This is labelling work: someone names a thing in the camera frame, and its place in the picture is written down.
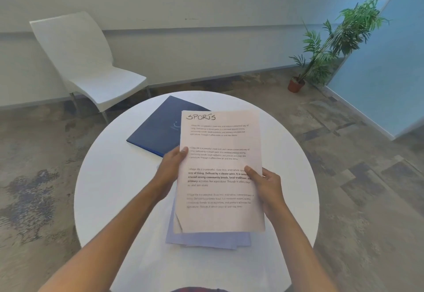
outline patterned carpet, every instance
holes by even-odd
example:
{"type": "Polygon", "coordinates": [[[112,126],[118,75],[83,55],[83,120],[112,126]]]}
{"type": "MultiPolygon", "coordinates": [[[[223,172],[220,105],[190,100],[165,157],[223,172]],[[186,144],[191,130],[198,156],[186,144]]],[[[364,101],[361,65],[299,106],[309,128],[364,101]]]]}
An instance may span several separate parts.
{"type": "MultiPolygon", "coordinates": [[[[315,251],[341,291],[423,291],[424,131],[393,142],[293,69],[153,88],[208,90],[262,108],[297,139],[315,173],[321,212],[315,251]]],[[[111,119],[146,99],[140,91],[111,119]]],[[[73,193],[105,124],[87,99],[0,111],[0,291],[36,291],[79,249],[73,193]]]]}

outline round white table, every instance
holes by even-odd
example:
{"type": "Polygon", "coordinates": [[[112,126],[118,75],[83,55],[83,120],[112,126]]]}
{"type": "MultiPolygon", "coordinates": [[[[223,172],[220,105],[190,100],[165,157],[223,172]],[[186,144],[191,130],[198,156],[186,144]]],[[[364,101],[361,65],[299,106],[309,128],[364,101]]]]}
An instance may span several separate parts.
{"type": "MultiPolygon", "coordinates": [[[[262,165],[282,179],[285,200],[313,245],[319,199],[311,166],[293,136],[265,111],[225,94],[175,92],[153,97],[122,113],[94,141],[81,166],[74,198],[77,234],[87,244],[153,177],[161,157],[126,139],[169,96],[212,111],[260,110],[262,165]]],[[[252,246],[236,251],[166,244],[175,193],[153,209],[111,287],[113,292],[169,292],[186,286],[230,292],[284,291],[291,284],[275,232],[252,233],[252,246]]]]}

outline chair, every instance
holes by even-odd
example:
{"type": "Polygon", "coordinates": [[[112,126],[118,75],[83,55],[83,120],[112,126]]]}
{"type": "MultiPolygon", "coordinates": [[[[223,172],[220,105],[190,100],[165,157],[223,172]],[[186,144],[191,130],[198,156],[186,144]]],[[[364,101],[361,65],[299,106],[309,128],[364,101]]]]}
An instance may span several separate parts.
{"type": "Polygon", "coordinates": [[[82,11],[30,21],[35,37],[58,70],[80,114],[74,92],[87,96],[102,113],[143,88],[146,77],[113,66],[113,57],[100,27],[82,11]]]}

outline metal chair leg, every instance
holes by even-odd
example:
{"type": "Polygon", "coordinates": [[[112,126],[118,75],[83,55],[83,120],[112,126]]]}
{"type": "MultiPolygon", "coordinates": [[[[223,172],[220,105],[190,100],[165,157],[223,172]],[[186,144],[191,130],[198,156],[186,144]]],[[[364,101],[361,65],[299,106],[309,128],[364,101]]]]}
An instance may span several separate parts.
{"type": "Polygon", "coordinates": [[[72,102],[74,103],[75,110],[76,110],[76,112],[77,112],[77,116],[78,116],[78,118],[81,118],[81,111],[80,111],[80,109],[79,109],[79,107],[78,107],[77,99],[75,98],[74,93],[69,93],[69,94],[70,94],[70,96],[71,96],[71,100],[72,100],[72,102]]]}
{"type": "Polygon", "coordinates": [[[149,97],[149,99],[152,97],[152,95],[150,94],[150,89],[148,86],[146,86],[146,91],[147,91],[147,96],[149,97]]]}
{"type": "Polygon", "coordinates": [[[106,111],[103,111],[103,112],[102,112],[102,116],[103,116],[103,118],[105,119],[106,124],[109,124],[109,119],[107,118],[106,111]]]}

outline blue folder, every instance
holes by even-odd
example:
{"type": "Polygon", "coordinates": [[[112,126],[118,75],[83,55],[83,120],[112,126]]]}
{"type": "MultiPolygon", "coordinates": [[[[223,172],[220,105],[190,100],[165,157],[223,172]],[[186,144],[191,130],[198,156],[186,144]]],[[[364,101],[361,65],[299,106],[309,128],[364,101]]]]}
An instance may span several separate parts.
{"type": "Polygon", "coordinates": [[[200,105],[169,96],[127,141],[163,157],[180,144],[181,112],[184,110],[210,111],[200,105]]]}

